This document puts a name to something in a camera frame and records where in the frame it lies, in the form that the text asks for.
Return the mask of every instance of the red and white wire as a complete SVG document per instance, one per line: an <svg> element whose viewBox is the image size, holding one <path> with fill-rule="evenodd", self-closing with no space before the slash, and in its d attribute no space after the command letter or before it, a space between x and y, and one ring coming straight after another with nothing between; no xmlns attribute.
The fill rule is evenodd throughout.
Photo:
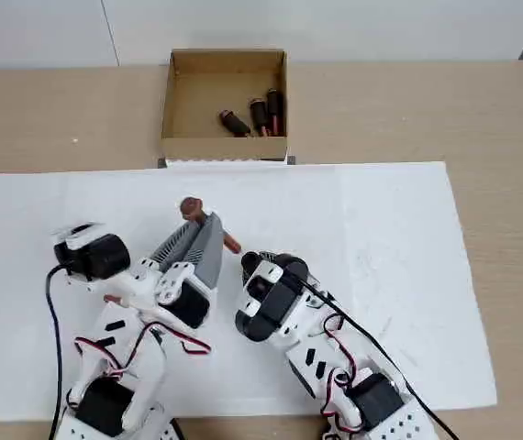
<svg viewBox="0 0 523 440"><path fill-rule="evenodd" d="M181 339L182 347L184 349L184 352L189 355L197 355L197 356L203 356L208 355L212 348L209 344L196 339L193 336L187 335L185 333L180 332L179 330L176 330L164 323L161 323L159 321L152 321L150 323L145 324L145 326L141 329L141 332L139 332L139 336L137 337L135 344L133 346L133 349L131 350L131 354L128 356L127 361L124 364L121 364L118 359L113 355L110 350L106 349L105 347L97 344L95 341L92 341L86 337L78 336L74 338L74 344L76 348L78 349L78 353L82 354L82 349L80 347L80 344L87 345L89 347L92 347L93 349L99 351L108 362L109 370L107 372L108 375L116 376L119 374L122 374L125 372L129 366L131 365L131 362L133 362L133 359L137 355L137 351L139 348L139 344L143 340L143 337L146 335L148 330L150 330L152 327L162 327L167 332L171 333L178 339ZM193 344L195 346L200 347L200 349L190 349L186 347L186 342L189 342L190 344Z"/></svg>

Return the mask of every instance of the wooden table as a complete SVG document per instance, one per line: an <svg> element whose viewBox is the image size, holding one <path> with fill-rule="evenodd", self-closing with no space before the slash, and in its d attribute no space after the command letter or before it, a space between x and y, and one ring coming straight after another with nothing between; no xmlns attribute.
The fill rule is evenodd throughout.
<svg viewBox="0 0 523 440"><path fill-rule="evenodd" d="M163 67L0 71L0 171L153 167L165 75ZM462 439L523 438L523 62L294 64L288 93L299 163L447 162L499 403L441 415ZM191 440L307 440L322 421L181 425ZM0 439L47 430L0 423Z"/></svg>

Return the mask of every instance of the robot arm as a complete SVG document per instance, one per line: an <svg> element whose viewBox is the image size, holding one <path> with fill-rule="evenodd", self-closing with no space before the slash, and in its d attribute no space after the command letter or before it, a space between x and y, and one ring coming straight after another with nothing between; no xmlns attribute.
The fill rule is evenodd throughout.
<svg viewBox="0 0 523 440"><path fill-rule="evenodd" d="M302 259L249 252L241 264L236 326L248 339L268 340L284 352L306 391L321 402L330 426L324 440L438 438L395 365L313 293L340 308Z"/></svg>
<svg viewBox="0 0 523 440"><path fill-rule="evenodd" d="M204 214L198 199L186 200L197 216L183 212L187 221L133 265L122 240L102 225L56 235L56 258L69 279L89 291L108 291L94 327L74 341L81 370L58 439L70 438L72 430L86 439L156 440L175 433L157 402L167 364L162 337L178 337L189 354L210 351L195 331L214 308L227 240L216 214Z"/></svg>

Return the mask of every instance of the cardboard box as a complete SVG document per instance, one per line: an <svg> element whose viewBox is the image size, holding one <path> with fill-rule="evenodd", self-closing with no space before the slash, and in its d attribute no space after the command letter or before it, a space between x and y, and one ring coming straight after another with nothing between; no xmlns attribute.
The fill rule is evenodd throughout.
<svg viewBox="0 0 523 440"><path fill-rule="evenodd" d="M286 55L279 49L175 49L170 58L161 132L168 160L283 160L286 137L233 137L218 114L231 110L255 132L249 103L270 88L284 94Z"/></svg>

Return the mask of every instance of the wire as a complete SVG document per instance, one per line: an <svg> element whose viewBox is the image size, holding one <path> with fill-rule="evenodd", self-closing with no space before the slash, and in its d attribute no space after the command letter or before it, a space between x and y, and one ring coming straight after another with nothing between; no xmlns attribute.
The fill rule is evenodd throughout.
<svg viewBox="0 0 523 440"><path fill-rule="evenodd" d="M364 329L361 325L357 324L348 314L346 314L340 307L338 307L332 300L330 300L327 296L323 295L320 291L315 289L311 284L306 282L305 280L302 280L300 277L298 277L295 273L288 271L288 273L295 276L298 281L307 289L309 289L315 296L317 296L323 303L328 305L331 309L333 309L337 314L340 314L345 321L347 321L353 328L355 328L358 332L360 332L362 335L364 335L372 344L374 347L384 355L386 359L395 367L395 369L398 370L402 378L404 379L406 383L406 388L408 391L417 399L417 402L420 404L420 406L423 407L423 410L425 410L425 413L428 414L428 416L435 421L436 424L438 424L449 437L451 437L452 440L459 440L459 437L449 428L448 425L443 422L437 414L435 414L418 396L417 392L412 388L412 385L408 383L408 380L406 380L406 377L404 373L400 370L400 368L396 365L396 363L392 360L392 358L386 353L384 348L380 345L380 343L377 341L375 337L373 337L370 332L368 332L366 329Z"/></svg>
<svg viewBox="0 0 523 440"><path fill-rule="evenodd" d="M53 419L51 421L50 436L48 437L49 440L52 440L54 435L56 434L56 429L58 428L58 420L60 419L61 382L63 376L63 365L61 360L60 322L58 321L58 315L56 314L56 311L53 308L53 302L51 301L51 278L62 269L65 269L65 266L56 266L48 272L48 275L45 278L45 299L48 302L48 307L50 307L51 320L53 321L53 334L56 338L56 357L58 361L58 392L56 395L56 407L53 412Z"/></svg>
<svg viewBox="0 0 523 440"><path fill-rule="evenodd" d="M189 336L189 335L186 335L164 323L161 323L159 321L152 321L150 323L147 323L145 324L145 326L141 329L141 332L139 332L139 336L137 337L137 339L135 340L135 344L133 345L133 349L131 350L131 354L128 356L127 358L127 361L125 363L121 363L118 361L118 359L115 357L115 355L113 355L113 353L111 353L110 350L108 350L107 348L97 344L95 341L92 341L86 337L81 337L81 336L78 336L74 339L74 344L76 345L76 348L78 349L78 353L82 354L82 349L80 348L80 344L85 344L85 345L88 345L92 348L94 348L95 350L98 350L100 351L105 357L106 359L108 360L109 364L111 365L111 368L113 369L111 371L111 374L112 375L116 375L118 373L121 373L125 370L127 370L129 368L129 366L131 365L131 362L133 362L133 359L135 358L135 356L137 355L137 351L138 351L138 348L139 348L139 344L141 344L141 341L143 340L143 338L145 337L145 335L147 334L148 330L150 330L152 327L154 326L161 326L163 327L166 331L170 332L171 334L173 334L174 336L176 336L177 338L179 339L182 339L182 347L184 349L184 352L189 354L189 355L208 355L211 351L212 351L212 348L209 344L199 340L199 339L196 339L195 337L192 337L192 336ZM196 346L199 346L201 347L202 349L200 350L193 350L193 349L189 349L186 347L186 344L184 341L188 341L190 342L191 344L194 344Z"/></svg>

